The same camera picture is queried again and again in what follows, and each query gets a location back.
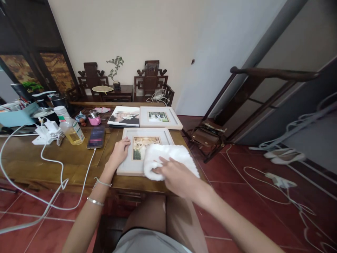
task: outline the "picture frame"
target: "picture frame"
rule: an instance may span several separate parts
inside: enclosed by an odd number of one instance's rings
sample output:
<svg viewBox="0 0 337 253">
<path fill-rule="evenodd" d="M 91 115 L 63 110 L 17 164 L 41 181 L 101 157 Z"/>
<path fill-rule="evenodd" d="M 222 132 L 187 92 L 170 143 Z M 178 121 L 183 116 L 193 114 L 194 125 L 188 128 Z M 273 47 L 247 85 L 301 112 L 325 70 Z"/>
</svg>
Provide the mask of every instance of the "picture frame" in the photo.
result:
<svg viewBox="0 0 337 253">
<path fill-rule="evenodd" d="M 122 138 L 126 136 L 131 144 L 126 159 L 117 168 L 118 176 L 145 176 L 143 159 L 147 145 L 174 145 L 167 128 L 124 128 Z"/>
<path fill-rule="evenodd" d="M 172 107 L 140 107 L 140 123 L 141 128 L 167 128 L 174 130 L 183 129 L 183 125 L 178 119 Z"/>
</svg>

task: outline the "person's leg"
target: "person's leg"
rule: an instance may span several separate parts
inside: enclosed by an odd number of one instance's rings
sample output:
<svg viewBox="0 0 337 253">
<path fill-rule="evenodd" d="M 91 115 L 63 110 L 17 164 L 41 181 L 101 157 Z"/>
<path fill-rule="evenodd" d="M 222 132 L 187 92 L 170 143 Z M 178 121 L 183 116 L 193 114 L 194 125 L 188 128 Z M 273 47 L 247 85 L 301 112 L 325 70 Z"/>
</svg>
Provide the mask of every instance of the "person's leg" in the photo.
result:
<svg viewBox="0 0 337 253">
<path fill-rule="evenodd" d="M 166 234 L 166 196 L 148 195 L 130 214 L 123 233 L 133 227 L 143 227 Z"/>
<path fill-rule="evenodd" d="M 191 201 L 167 197 L 167 235 L 194 253 L 208 253 L 199 219 Z"/>
</svg>

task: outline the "pink cloth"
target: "pink cloth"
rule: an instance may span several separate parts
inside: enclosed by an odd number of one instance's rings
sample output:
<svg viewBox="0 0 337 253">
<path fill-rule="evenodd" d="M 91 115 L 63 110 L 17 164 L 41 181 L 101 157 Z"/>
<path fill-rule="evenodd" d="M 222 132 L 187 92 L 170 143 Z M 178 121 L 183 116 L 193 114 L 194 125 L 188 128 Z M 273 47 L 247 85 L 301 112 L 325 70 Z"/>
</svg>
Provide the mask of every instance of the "pink cloth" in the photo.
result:
<svg viewBox="0 0 337 253">
<path fill-rule="evenodd" d="M 98 113 L 106 113 L 108 111 L 111 111 L 110 108 L 105 108 L 105 107 L 96 107 L 95 110 L 98 112 Z"/>
</svg>

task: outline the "white cloth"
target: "white cloth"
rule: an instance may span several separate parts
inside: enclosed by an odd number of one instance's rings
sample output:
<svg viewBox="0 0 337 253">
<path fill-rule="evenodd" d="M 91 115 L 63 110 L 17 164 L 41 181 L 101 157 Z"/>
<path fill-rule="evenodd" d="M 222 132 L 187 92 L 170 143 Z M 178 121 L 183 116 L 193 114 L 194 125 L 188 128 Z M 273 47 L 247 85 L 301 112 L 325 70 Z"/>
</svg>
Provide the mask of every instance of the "white cloth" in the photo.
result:
<svg viewBox="0 0 337 253">
<path fill-rule="evenodd" d="M 168 160 L 170 157 L 174 160 L 183 163 L 193 174 L 200 178 L 197 167 L 188 152 L 187 148 L 182 145 L 159 145 L 151 144 L 146 147 L 144 158 L 144 174 L 148 179 L 155 181 L 164 180 L 163 175 L 154 173 L 152 169 L 162 167 L 159 157 Z"/>
<path fill-rule="evenodd" d="M 171 237 L 148 229 L 134 228 L 123 235 L 113 253 L 192 253 Z"/>
</svg>

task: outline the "plant pot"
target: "plant pot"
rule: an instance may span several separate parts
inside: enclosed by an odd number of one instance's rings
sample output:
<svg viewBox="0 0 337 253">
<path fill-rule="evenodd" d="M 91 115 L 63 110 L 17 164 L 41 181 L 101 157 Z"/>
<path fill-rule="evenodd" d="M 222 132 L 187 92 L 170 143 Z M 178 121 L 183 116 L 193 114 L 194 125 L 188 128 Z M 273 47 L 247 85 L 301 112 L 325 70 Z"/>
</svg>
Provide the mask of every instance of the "plant pot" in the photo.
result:
<svg viewBox="0 0 337 253">
<path fill-rule="evenodd" d="M 115 91 L 120 90 L 120 82 L 118 82 L 118 81 L 113 82 L 113 89 L 114 89 Z"/>
</svg>

